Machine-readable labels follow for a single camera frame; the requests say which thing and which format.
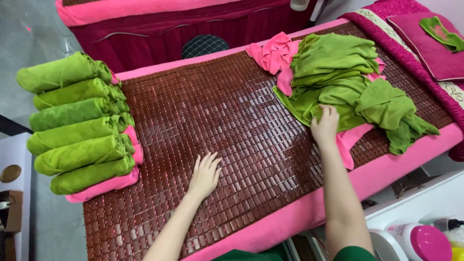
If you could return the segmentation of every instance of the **pillow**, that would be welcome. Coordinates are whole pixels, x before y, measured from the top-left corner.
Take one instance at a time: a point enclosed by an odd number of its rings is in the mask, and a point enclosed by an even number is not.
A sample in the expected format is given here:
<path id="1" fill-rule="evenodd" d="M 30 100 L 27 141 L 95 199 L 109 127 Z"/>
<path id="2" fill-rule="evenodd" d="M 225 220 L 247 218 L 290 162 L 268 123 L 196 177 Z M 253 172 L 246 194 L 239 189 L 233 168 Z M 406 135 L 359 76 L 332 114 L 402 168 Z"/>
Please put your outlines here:
<path id="1" fill-rule="evenodd" d="M 450 33 L 456 33 L 462 39 L 454 25 L 437 13 L 412 13 L 389 16 L 387 20 L 406 44 L 417 54 L 422 65 L 437 81 L 464 80 L 464 52 L 451 52 L 419 25 L 422 18 L 437 16 L 443 27 Z"/>

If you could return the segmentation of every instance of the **magenta bed cover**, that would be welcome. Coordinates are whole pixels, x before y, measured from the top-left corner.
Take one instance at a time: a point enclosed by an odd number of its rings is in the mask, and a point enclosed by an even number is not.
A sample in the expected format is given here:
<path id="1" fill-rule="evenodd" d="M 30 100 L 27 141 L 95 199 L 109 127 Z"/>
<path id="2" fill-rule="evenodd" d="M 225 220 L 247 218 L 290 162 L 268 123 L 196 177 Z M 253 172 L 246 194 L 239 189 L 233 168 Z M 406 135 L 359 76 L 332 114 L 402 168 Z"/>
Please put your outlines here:
<path id="1" fill-rule="evenodd" d="M 289 36 L 305 35 L 347 22 L 349 22 L 347 19 L 338 19 L 292 33 Z M 266 42 L 262 41 L 258 44 L 263 45 Z M 191 59 L 122 72 L 117 74 L 117 76 L 121 80 L 126 80 L 183 65 L 215 59 L 243 51 L 244 49 L 245 46 L 237 47 Z M 455 123 L 440 129 L 440 132 L 440 136 L 426 136 L 419 139 L 401 156 L 387 154 L 349 172 L 348 175 L 359 199 L 364 200 L 379 192 L 410 171 L 451 149 L 464 139 L 462 131 Z M 183 261 L 207 261 L 232 249 L 260 252 L 283 242 L 303 230 L 319 226 L 324 223 L 324 220 L 323 188 L 320 188 L 212 246 L 188 256 Z"/>
<path id="2" fill-rule="evenodd" d="M 241 0 L 99 0 L 64 7 L 63 0 L 55 0 L 55 6 L 63 23 L 72 27 L 131 15 L 185 11 L 237 1 Z"/>

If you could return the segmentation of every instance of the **pile of green towels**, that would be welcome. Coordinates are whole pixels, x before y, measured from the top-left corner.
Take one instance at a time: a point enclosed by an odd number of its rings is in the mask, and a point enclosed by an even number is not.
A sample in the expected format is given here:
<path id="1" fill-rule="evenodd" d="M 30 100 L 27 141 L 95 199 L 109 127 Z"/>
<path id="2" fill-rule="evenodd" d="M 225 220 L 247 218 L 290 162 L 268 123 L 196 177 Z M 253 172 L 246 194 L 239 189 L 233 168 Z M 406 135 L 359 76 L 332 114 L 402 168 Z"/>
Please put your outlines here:
<path id="1" fill-rule="evenodd" d="M 303 124 L 322 116 L 320 104 L 337 108 L 338 131 L 370 123 L 385 129 L 389 151 L 403 154 L 424 134 L 439 135 L 435 126 L 419 118 L 414 102 L 404 91 L 378 78 L 374 42 L 351 35 L 311 34 L 298 45 L 290 67 L 293 70 L 292 95 L 273 91 L 284 106 Z"/>
<path id="2" fill-rule="evenodd" d="M 50 189 L 70 195 L 129 174 L 135 149 L 127 134 L 135 126 L 121 83 L 102 61 L 77 52 L 67 58 L 22 68 L 19 85 L 35 93 L 39 112 L 29 118 L 35 133 L 28 150 L 37 172 L 54 176 Z"/>

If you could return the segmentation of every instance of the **massage bed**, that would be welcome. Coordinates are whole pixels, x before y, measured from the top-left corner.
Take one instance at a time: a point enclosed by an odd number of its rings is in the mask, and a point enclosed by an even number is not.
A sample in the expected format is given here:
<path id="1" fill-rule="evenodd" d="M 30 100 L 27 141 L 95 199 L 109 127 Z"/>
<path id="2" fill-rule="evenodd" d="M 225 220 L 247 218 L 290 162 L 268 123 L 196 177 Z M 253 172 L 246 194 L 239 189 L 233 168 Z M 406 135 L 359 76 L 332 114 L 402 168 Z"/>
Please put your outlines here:
<path id="1" fill-rule="evenodd" d="M 213 34 L 231 48 L 305 28 L 314 10 L 290 0 L 56 0 L 63 23 L 84 52 L 113 72 L 182 59 L 195 36 Z"/>
<path id="2" fill-rule="evenodd" d="M 347 19 L 290 34 L 370 38 Z M 84 203 L 89 260 L 141 260 L 188 188 L 196 156 L 218 151 L 218 188 L 200 207 L 180 258 L 207 261 L 231 249 L 259 252 L 324 223 L 318 148 L 279 102 L 276 76 L 245 46 L 118 73 L 145 163 L 139 182 Z M 383 75 L 440 129 L 400 156 L 379 129 L 351 149 L 350 180 L 360 200 L 451 149 L 463 132 L 433 93 L 377 46 Z"/>

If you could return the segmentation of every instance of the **hand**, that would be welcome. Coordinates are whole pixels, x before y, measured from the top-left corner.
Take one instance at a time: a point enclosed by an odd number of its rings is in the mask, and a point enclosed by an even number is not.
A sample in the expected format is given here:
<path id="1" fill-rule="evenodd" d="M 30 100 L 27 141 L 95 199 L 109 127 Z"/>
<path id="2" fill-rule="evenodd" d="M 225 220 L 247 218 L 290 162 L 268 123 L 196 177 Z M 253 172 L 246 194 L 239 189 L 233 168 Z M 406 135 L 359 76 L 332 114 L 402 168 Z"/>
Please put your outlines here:
<path id="1" fill-rule="evenodd" d="M 190 195 L 200 202 L 208 197 L 218 185 L 219 174 L 222 168 L 216 169 L 222 158 L 215 159 L 217 152 L 211 155 L 208 153 L 200 162 L 198 155 L 193 169 L 192 179 L 188 185 L 187 195 Z"/>
<path id="2" fill-rule="evenodd" d="M 321 104 L 320 107 L 322 108 L 321 121 L 317 123 L 316 117 L 311 121 L 311 133 L 319 148 L 335 144 L 340 117 L 334 106 Z"/>

